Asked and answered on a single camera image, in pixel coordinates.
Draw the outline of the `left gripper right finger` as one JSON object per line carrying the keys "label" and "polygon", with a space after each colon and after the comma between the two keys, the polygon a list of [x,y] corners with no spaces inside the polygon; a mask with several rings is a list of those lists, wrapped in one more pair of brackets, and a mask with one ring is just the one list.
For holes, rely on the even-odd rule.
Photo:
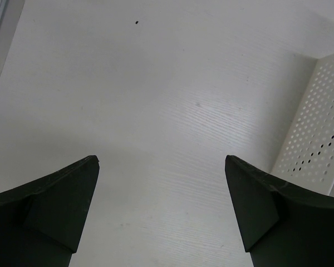
{"label": "left gripper right finger", "polygon": [[334,266],[334,197],[228,155],[225,175],[253,266]]}

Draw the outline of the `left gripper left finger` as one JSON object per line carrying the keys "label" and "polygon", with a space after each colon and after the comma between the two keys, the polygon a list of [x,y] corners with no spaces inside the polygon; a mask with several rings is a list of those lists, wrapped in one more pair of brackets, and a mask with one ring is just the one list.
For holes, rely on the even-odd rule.
{"label": "left gripper left finger", "polygon": [[69,266],[99,170],[90,155],[0,193],[0,266]]}

